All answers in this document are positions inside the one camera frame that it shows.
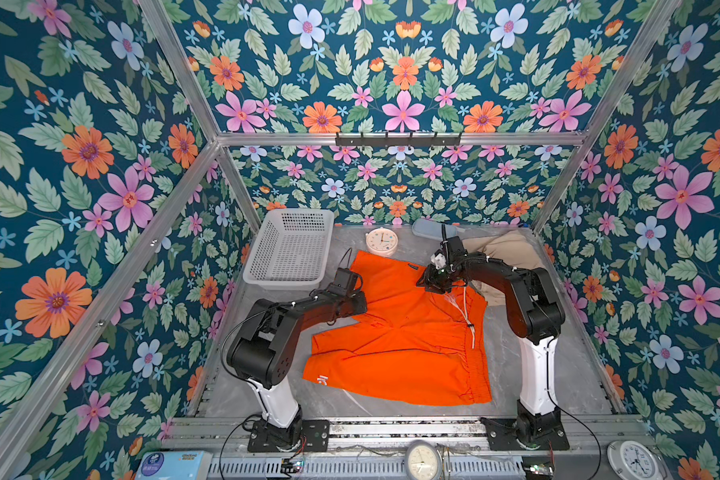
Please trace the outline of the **beige drawstring shorts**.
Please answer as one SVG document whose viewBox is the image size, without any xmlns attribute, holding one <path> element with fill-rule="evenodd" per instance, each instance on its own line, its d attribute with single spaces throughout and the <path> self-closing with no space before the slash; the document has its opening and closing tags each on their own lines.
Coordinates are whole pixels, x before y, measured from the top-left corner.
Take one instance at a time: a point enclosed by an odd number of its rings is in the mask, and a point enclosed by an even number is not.
<svg viewBox="0 0 720 480">
<path fill-rule="evenodd" d="M 479 252 L 500 259 L 511 267 L 526 269 L 543 267 L 542 259 L 534 247 L 516 231 L 494 237 L 464 239 L 463 245 L 469 253 Z M 498 288 L 477 280 L 471 280 L 470 286 L 483 296 L 488 306 L 505 305 L 505 295 Z"/>
</svg>

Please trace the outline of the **orange shorts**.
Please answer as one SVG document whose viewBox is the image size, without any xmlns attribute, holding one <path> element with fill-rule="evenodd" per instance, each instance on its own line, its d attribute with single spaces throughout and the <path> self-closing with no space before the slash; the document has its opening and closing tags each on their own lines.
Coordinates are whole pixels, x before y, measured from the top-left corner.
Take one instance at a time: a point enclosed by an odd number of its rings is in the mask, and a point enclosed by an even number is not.
<svg viewBox="0 0 720 480">
<path fill-rule="evenodd" d="M 304 380 L 414 405 L 491 402 L 481 294 L 465 286 L 430 293 L 417 284 L 422 266 L 364 251 L 351 269 L 367 311 L 313 336 Z"/>
</svg>

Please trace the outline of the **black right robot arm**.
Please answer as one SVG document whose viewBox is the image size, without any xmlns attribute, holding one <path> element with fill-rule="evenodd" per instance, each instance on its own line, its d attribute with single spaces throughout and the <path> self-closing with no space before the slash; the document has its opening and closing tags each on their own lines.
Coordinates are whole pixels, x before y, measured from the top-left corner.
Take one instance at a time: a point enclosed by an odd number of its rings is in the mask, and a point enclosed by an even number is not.
<svg viewBox="0 0 720 480">
<path fill-rule="evenodd" d="M 444 236 L 417 281 L 445 295 L 459 284 L 478 281 L 504 294 L 508 325 L 519 340 L 521 390 L 514 421 L 482 418 L 493 450 L 570 448 L 554 382 L 554 357 L 565 311 L 549 272 L 510 266 L 479 252 L 470 253 L 457 236 Z"/>
</svg>

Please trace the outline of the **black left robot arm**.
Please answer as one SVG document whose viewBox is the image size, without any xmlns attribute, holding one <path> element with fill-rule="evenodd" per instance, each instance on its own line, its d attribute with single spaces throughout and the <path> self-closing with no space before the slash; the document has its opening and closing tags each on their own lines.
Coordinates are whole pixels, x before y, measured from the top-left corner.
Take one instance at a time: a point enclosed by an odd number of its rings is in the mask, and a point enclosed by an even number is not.
<svg viewBox="0 0 720 480">
<path fill-rule="evenodd" d="M 301 332 L 365 313 L 367 303 L 362 288 L 360 274 L 340 268 L 326 288 L 304 298 L 256 301 L 227 336 L 222 366 L 252 388 L 261 408 L 261 418 L 252 427 L 250 452 L 287 452 L 308 447 L 305 432 L 314 423 L 303 419 L 303 409 L 287 379 Z"/>
</svg>

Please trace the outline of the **grey-blue pencil case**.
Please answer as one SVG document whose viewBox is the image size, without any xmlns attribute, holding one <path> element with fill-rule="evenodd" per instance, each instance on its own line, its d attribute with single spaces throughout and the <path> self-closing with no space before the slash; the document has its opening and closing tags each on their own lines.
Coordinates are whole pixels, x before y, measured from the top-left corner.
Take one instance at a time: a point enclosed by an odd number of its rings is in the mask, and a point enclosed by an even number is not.
<svg viewBox="0 0 720 480">
<path fill-rule="evenodd" d="M 443 241 L 456 237 L 459 232 L 456 226 L 419 218 L 412 224 L 412 233 L 415 236 Z"/>
</svg>

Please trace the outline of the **pink round alarm clock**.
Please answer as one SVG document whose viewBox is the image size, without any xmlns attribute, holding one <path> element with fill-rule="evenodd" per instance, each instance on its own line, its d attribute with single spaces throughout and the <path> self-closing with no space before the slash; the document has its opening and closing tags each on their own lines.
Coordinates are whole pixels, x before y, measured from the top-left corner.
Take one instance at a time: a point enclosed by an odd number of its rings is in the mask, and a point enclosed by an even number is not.
<svg viewBox="0 0 720 480">
<path fill-rule="evenodd" d="M 399 247 L 399 237 L 394 231 L 380 227 L 366 234 L 365 243 L 369 253 L 380 257 L 391 257 Z"/>
</svg>

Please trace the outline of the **white plastic laundry basket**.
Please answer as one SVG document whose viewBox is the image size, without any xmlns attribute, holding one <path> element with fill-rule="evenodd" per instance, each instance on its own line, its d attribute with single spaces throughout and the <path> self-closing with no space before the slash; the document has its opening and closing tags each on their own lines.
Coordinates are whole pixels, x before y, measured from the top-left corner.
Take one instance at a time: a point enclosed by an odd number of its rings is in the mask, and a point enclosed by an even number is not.
<svg viewBox="0 0 720 480">
<path fill-rule="evenodd" d="M 322 282 L 334 227 L 329 210 L 286 208 L 266 214 L 243 280 L 265 290 L 311 290 Z"/>
</svg>

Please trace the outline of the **beige round front clock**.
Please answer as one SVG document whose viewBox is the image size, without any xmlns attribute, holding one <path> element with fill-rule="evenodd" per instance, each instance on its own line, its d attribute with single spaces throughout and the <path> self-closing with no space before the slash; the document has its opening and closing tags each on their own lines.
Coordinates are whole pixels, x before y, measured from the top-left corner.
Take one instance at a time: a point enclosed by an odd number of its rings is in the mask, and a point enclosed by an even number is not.
<svg viewBox="0 0 720 480">
<path fill-rule="evenodd" d="M 405 453 L 404 468 L 411 480 L 436 480 L 443 473 L 442 459 L 437 449 L 423 440 L 412 442 Z"/>
</svg>

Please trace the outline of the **blue tissue pack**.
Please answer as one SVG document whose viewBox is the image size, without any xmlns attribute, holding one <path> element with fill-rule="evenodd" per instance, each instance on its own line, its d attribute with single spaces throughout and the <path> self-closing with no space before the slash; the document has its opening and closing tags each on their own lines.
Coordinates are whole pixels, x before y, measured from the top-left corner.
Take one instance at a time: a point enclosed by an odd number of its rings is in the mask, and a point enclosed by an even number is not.
<svg viewBox="0 0 720 480">
<path fill-rule="evenodd" d="M 213 455 L 203 450 L 151 452 L 143 457 L 137 468 L 135 479 L 206 479 L 212 459 Z"/>
</svg>

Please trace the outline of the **white round corner clock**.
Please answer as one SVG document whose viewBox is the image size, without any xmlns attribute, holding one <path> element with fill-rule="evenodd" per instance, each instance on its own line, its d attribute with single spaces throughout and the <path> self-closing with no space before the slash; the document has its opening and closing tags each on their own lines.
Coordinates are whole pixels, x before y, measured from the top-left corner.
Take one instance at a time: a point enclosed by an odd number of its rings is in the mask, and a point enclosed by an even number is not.
<svg viewBox="0 0 720 480">
<path fill-rule="evenodd" d="M 633 440 L 612 442 L 607 447 L 611 469 L 622 480 L 660 480 L 664 478 L 658 458 L 643 444 Z"/>
</svg>

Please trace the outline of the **black wall hook rail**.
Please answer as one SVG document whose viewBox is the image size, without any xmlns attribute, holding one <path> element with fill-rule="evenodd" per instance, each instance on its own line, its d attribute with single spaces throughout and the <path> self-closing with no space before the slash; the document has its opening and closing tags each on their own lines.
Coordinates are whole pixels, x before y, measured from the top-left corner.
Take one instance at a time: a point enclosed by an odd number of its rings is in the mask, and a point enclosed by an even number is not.
<svg viewBox="0 0 720 480">
<path fill-rule="evenodd" d="M 334 142 L 336 146 L 348 147 L 387 148 L 403 146 L 424 149 L 458 146 L 462 143 L 462 135 L 422 132 L 342 133 L 335 135 Z"/>
</svg>

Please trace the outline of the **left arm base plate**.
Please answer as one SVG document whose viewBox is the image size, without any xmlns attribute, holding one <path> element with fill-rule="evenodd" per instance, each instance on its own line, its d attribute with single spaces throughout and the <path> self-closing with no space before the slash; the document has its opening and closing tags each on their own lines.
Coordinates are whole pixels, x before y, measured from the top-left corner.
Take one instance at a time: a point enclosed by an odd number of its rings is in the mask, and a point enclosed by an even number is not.
<svg viewBox="0 0 720 480">
<path fill-rule="evenodd" d="M 328 420 L 299 420 L 278 428 L 257 420 L 249 436 L 249 453 L 326 452 L 331 423 Z"/>
</svg>

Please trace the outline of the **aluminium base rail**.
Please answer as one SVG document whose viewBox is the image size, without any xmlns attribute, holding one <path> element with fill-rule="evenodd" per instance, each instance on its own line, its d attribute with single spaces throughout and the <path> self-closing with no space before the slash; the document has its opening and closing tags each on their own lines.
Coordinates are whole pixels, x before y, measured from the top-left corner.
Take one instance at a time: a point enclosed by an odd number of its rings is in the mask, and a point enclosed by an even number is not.
<svg viewBox="0 0 720 480">
<path fill-rule="evenodd" d="M 439 479 L 619 479 L 608 463 L 607 447 L 633 440 L 658 458 L 663 479 L 672 476 L 646 422 L 636 415 L 564 416 L 567 451 L 492 451 L 480 417 L 328 418 L 328 450 L 296 453 L 249 453 L 254 422 L 189 418 L 174 421 L 164 447 L 212 453 L 212 479 L 404 479 L 405 453 L 416 440 L 439 452 Z"/>
</svg>

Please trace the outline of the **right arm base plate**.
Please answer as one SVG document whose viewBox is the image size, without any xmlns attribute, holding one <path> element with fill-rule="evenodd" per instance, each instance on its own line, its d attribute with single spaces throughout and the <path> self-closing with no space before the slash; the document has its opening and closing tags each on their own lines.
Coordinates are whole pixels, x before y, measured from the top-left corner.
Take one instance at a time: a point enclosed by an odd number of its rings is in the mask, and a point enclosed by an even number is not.
<svg viewBox="0 0 720 480">
<path fill-rule="evenodd" d="M 480 417 L 492 451 L 567 451 L 568 437 L 559 421 L 529 420 L 523 418 Z"/>
</svg>

